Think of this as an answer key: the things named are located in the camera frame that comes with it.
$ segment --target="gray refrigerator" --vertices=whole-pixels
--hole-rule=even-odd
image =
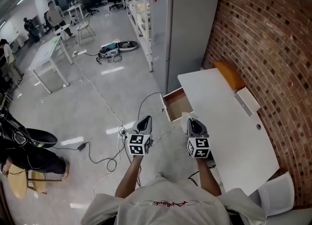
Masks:
[[[153,75],[164,94],[201,67],[218,0],[150,0]]]

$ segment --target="white cube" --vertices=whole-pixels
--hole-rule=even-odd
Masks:
[[[189,138],[187,149],[194,158],[207,158],[210,152],[208,138]]]
[[[145,155],[152,146],[151,135],[137,135],[127,133],[128,149],[130,155]]]

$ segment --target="open drawer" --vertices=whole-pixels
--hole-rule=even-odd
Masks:
[[[182,112],[193,112],[191,104],[182,87],[165,96],[160,95],[160,98],[164,105],[168,120],[171,122],[180,120]]]

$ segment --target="concrete floor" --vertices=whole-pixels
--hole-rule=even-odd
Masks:
[[[74,50],[87,50],[88,54],[96,54],[100,46],[113,40],[136,40],[134,30],[126,12],[109,13],[108,6],[99,8],[90,18],[90,25],[96,32],[95,41],[79,46],[73,40],[68,43],[68,53]],[[71,27],[73,33],[78,33],[76,27]],[[54,36],[50,32],[44,40]],[[52,94],[35,85],[38,80],[28,71],[28,67],[36,54],[37,46],[33,45],[20,62],[20,68],[25,72],[24,79],[10,105],[11,114],[25,127],[46,130],[54,134],[58,140],[64,141],[82,136],[84,141],[91,143],[91,157],[98,161],[112,157],[117,153],[117,133],[107,134],[106,131],[119,127],[120,123],[111,114],[104,101],[96,93],[92,84],[82,75],[78,66],[70,65],[64,56],[60,56],[58,65],[65,78],[70,83],[63,88],[63,81],[50,70],[41,76]],[[75,61],[81,65],[84,75],[92,80],[112,111],[125,125],[136,121],[142,100],[153,92],[159,91],[152,73],[149,72],[147,61],[142,49],[124,52],[122,62],[96,63],[96,57],[79,55]],[[106,70],[120,70],[105,73]],[[153,136],[157,139],[166,130],[182,131],[180,123],[172,124],[166,114],[162,113],[162,103],[159,95],[148,98],[141,109],[141,116],[153,117]],[[150,150],[142,162],[140,175],[142,185],[162,171],[172,180],[187,179],[196,171],[195,160],[192,160],[186,150],[187,138],[177,133],[166,133]],[[63,147],[77,148],[81,143]],[[11,214],[16,225],[78,225],[93,199],[93,187],[99,179],[110,174],[106,163],[93,164],[88,157],[88,146],[81,152],[72,150],[56,150],[71,163],[69,178],[61,183],[47,184],[47,195],[37,194],[27,190],[24,199],[17,199],[8,181],[2,177],[5,194]],[[117,185],[129,166],[129,161],[123,150],[120,163],[111,176],[101,181],[96,187],[96,193],[114,195]],[[48,178],[57,175],[48,174]]]

